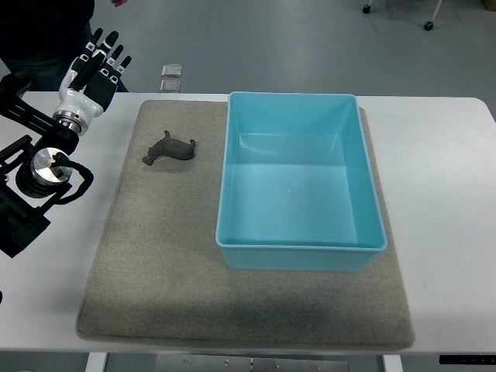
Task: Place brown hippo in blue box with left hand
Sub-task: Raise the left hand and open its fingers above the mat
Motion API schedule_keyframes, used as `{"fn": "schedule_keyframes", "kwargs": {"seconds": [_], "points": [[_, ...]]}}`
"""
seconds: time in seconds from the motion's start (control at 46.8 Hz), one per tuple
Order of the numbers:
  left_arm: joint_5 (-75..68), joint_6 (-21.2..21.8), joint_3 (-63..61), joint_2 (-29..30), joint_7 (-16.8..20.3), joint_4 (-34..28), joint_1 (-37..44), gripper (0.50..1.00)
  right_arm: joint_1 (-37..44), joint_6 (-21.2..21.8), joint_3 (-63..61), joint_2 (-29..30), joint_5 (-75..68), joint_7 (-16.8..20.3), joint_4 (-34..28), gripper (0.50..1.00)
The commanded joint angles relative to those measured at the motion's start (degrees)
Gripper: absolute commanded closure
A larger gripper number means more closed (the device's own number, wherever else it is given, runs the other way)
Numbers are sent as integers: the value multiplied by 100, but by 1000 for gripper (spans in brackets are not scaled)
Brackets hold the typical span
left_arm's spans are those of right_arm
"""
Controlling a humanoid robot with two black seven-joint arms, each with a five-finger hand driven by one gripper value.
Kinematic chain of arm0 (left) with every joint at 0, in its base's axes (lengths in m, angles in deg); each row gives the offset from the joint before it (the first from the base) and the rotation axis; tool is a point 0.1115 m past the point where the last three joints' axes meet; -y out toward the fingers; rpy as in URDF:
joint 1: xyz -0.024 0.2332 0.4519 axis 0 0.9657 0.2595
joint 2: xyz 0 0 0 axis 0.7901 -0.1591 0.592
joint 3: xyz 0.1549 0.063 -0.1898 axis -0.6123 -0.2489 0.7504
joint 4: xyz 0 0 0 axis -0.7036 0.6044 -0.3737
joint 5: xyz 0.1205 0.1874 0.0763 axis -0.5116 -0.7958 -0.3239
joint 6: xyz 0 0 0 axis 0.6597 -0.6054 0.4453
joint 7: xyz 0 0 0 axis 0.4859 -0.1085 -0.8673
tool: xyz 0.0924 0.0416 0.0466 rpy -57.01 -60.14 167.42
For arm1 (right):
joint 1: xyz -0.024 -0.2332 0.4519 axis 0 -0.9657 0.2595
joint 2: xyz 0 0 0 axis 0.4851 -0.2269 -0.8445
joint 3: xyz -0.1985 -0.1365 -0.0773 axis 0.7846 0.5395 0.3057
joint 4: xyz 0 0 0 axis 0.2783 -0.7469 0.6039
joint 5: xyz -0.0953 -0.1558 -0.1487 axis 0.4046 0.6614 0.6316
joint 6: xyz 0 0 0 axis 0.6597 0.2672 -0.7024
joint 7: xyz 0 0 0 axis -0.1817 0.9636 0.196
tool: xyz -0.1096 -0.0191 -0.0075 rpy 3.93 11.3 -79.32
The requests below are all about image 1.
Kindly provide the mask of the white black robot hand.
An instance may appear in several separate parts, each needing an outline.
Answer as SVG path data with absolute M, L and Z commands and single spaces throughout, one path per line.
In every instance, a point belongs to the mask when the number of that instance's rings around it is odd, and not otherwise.
M 79 136 L 108 109 L 132 60 L 130 56 L 119 60 L 123 45 L 118 39 L 116 31 L 104 36 L 103 29 L 96 29 L 62 80 L 53 118 Z

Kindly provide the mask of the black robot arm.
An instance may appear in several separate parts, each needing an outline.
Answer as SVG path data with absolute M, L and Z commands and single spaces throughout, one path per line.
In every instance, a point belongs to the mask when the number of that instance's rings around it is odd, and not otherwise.
M 77 200 L 94 180 L 70 159 L 86 123 L 72 112 L 52 119 L 28 105 L 22 96 L 31 82 L 26 72 L 1 79 L 1 115 L 40 134 L 36 143 L 25 135 L 1 150 L 1 251 L 11 258 L 46 230 L 50 208 Z

